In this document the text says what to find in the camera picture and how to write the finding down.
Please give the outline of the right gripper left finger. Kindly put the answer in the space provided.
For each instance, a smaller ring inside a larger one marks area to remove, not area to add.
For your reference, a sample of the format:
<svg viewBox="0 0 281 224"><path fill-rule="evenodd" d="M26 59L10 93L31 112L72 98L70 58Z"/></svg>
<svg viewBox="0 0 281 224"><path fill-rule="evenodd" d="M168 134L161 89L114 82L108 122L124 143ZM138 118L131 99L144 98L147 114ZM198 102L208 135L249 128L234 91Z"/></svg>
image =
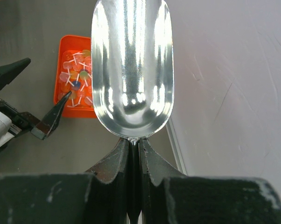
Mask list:
<svg viewBox="0 0 281 224"><path fill-rule="evenodd" d="M83 173L0 174L0 224L124 224L128 142Z"/></svg>

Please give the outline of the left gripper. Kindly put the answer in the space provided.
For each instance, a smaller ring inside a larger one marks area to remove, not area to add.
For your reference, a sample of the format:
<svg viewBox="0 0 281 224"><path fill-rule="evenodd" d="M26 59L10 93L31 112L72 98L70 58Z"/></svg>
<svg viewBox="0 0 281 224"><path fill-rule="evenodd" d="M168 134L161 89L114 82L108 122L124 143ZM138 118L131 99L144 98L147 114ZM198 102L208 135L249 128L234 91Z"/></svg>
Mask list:
<svg viewBox="0 0 281 224"><path fill-rule="evenodd" d="M0 90L10 84L30 63L30 58L24 58L0 66ZM17 111L0 99L0 153L6 149L12 139L28 132L40 140L49 137L58 127L64 106L70 96L71 91L67 92L41 121L29 112Z"/></svg>

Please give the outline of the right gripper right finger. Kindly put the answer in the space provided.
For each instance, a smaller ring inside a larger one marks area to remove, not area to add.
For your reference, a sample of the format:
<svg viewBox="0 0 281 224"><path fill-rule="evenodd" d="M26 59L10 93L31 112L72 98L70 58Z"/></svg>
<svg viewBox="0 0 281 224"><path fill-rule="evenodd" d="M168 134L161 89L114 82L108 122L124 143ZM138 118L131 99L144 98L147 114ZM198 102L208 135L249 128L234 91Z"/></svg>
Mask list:
<svg viewBox="0 0 281 224"><path fill-rule="evenodd" d="M264 179L186 176L140 141L145 224L281 224L281 200Z"/></svg>

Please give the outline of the orange candy tray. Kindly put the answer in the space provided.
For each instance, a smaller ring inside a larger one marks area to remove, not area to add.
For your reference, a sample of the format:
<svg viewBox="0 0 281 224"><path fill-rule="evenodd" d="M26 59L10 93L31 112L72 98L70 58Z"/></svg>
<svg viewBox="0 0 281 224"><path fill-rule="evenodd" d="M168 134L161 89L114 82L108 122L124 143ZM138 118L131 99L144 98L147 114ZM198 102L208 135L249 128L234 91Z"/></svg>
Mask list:
<svg viewBox="0 0 281 224"><path fill-rule="evenodd" d="M90 47L89 37L66 35L60 40L54 103L71 92L62 112L64 117L96 118L92 101Z"/></svg>

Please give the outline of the silver metal scoop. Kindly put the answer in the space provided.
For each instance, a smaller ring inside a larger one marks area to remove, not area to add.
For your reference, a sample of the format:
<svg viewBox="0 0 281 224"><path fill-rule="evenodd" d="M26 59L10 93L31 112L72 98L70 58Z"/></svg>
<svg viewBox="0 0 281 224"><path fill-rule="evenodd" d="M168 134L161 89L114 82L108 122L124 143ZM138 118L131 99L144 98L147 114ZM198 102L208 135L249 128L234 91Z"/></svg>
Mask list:
<svg viewBox="0 0 281 224"><path fill-rule="evenodd" d="M167 123L174 104L171 15L163 0L99 0L91 27L93 107L128 140Z"/></svg>

